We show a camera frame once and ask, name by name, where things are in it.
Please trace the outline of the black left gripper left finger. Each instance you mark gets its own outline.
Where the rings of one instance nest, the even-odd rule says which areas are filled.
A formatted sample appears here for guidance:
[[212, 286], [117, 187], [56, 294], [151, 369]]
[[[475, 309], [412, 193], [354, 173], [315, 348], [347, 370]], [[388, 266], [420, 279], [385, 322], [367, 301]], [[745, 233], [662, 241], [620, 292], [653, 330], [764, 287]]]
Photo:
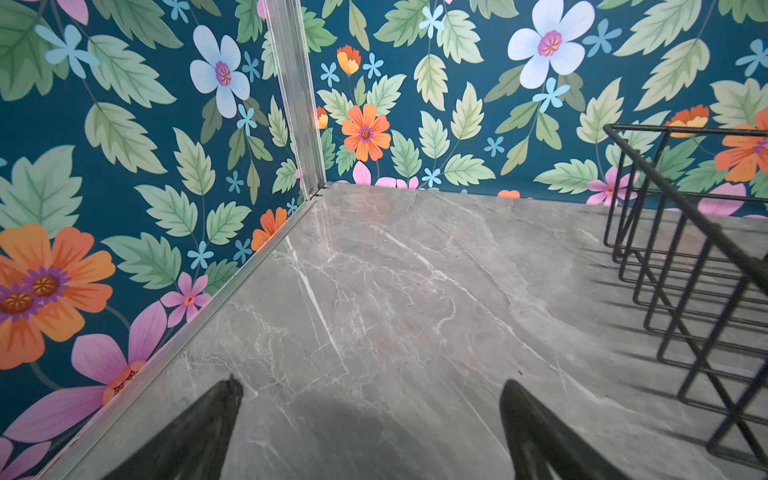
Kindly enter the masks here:
[[231, 377], [213, 385], [107, 479], [219, 479], [244, 390]]

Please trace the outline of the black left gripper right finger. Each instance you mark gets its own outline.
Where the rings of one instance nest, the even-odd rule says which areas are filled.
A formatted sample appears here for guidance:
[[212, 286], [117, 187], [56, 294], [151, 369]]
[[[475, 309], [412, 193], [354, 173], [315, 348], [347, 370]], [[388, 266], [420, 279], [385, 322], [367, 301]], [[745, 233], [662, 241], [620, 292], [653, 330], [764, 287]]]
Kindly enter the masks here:
[[517, 479], [625, 479], [521, 383], [508, 380], [499, 400]]

